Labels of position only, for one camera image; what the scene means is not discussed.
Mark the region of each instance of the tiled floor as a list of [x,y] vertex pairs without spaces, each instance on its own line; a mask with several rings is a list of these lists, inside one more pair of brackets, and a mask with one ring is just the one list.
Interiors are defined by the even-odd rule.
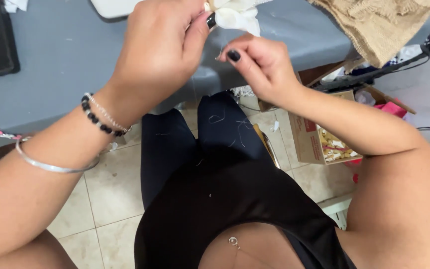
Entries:
[[[242,103],[256,108],[255,98]],[[350,193],[350,171],[342,164],[299,163],[286,111],[259,113],[244,109],[248,119],[269,137],[281,168],[315,201]],[[197,137],[196,110],[183,111]],[[270,129],[279,122],[276,132]],[[126,135],[128,144],[101,156],[86,172],[49,226],[79,269],[134,269],[135,232],[144,213],[140,193],[140,124]]]

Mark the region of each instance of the fingernail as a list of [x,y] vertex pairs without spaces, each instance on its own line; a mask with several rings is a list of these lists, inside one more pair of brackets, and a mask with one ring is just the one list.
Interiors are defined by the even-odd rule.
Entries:
[[207,18],[207,25],[209,29],[212,29],[215,25],[215,12],[213,12],[210,16]]
[[240,59],[240,53],[236,52],[236,50],[231,49],[226,53],[227,57],[230,58],[234,62],[238,62]]

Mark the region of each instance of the silver bangle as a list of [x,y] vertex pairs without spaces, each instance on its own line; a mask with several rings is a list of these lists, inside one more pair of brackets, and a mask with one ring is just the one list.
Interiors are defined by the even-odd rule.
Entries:
[[97,102],[96,102],[96,100],[92,97],[92,94],[90,94],[90,93],[88,93],[88,92],[86,92],[85,94],[84,94],[85,96],[87,96],[87,98],[89,98],[89,101],[91,101],[91,103],[93,103],[96,107],[97,107],[97,109],[99,109],[99,111],[102,113],[102,115],[104,115],[104,117],[106,118],[106,119],[108,119],[109,120],[109,122],[114,126],[114,127],[116,127],[117,129],[120,129],[120,130],[122,130],[123,132],[124,132],[124,134],[125,133],[127,133],[127,132],[129,132],[130,130],[132,130],[132,126],[130,126],[129,128],[125,128],[124,126],[122,126],[122,125],[120,125],[120,124],[118,124],[112,117],[111,117],[111,115],[109,115],[109,112],[107,112],[102,106],[100,106]]
[[46,171],[50,171],[50,172],[57,172],[57,173],[81,173],[84,171],[87,171],[89,169],[94,168],[98,163],[99,163],[99,156],[97,156],[87,167],[82,168],[82,169],[73,169],[73,168],[62,168],[62,167],[57,167],[54,165],[49,165],[49,164],[45,164],[42,162],[38,162],[36,160],[33,160],[31,158],[29,158],[21,149],[20,147],[20,141],[26,141],[28,139],[32,138],[32,136],[26,136],[26,137],[22,137],[20,139],[18,139],[16,141],[16,150],[18,151],[19,155],[21,155],[21,157],[30,165],[44,169]]

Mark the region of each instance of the black top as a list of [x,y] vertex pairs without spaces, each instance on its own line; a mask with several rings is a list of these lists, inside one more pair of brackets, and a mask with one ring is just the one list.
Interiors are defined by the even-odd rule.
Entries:
[[290,176],[271,163],[223,156],[188,163],[166,182],[137,229],[136,268],[196,269],[220,233],[250,222],[283,229],[307,269],[355,268],[336,222]]

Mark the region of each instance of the forearm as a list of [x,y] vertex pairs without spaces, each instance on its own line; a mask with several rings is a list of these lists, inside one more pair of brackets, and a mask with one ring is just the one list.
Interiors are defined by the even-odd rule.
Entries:
[[[120,124],[135,121],[147,108],[124,108],[124,102],[102,90],[94,98]],[[83,168],[113,139],[100,131],[80,106],[22,145],[24,152],[39,162],[65,168]],[[0,255],[33,240],[57,216],[74,186],[78,174],[56,173],[34,167],[16,151],[0,161]]]
[[386,155],[425,145],[421,134],[391,114],[303,86],[286,109],[319,124],[362,155]]

